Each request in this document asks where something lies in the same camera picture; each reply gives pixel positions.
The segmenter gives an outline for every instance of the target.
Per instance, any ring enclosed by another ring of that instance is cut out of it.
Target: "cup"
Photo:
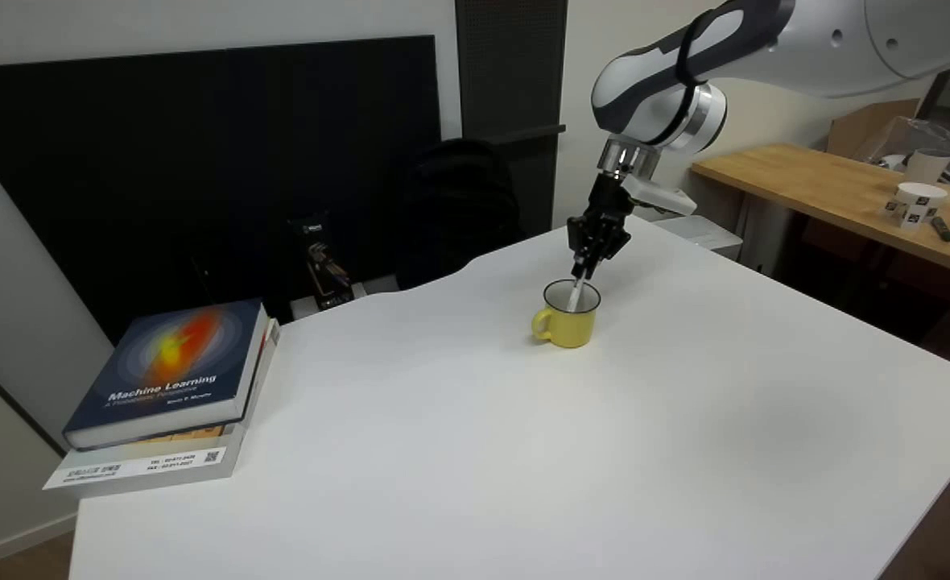
[[[950,169],[950,158],[915,153],[904,162],[904,182],[937,184],[948,169]]]
[[[554,280],[543,288],[543,308],[538,308],[532,321],[535,343],[583,348],[592,338],[602,292],[592,284],[578,284],[578,297],[573,292],[576,280]]]
[[[898,226],[925,226],[937,217],[943,200],[943,187],[903,182],[885,211],[895,217]]]

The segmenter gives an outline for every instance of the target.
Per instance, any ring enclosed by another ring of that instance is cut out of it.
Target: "book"
[[[281,330],[271,318],[264,348],[258,353],[253,387],[247,392],[247,413],[240,421],[202,425],[108,449],[66,452],[46,481],[46,489],[61,489],[66,497],[104,497],[229,476],[239,464],[252,409],[273,362],[276,332]]]
[[[136,318],[66,418],[66,446],[85,452],[239,421],[264,332],[262,299]]]

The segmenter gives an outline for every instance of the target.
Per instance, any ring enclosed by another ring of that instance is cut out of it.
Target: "white table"
[[[77,580],[877,577],[950,481],[950,364],[631,222],[282,330],[236,476],[81,505]]]

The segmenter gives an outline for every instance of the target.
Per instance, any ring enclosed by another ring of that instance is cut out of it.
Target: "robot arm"
[[[617,54],[592,89],[597,123],[612,139],[588,211],[568,222],[573,274],[592,278],[628,243],[628,189],[655,200],[660,153],[703,153],[717,139],[729,108],[706,76],[847,96],[948,68],[950,4],[941,0],[724,0],[685,30]]]

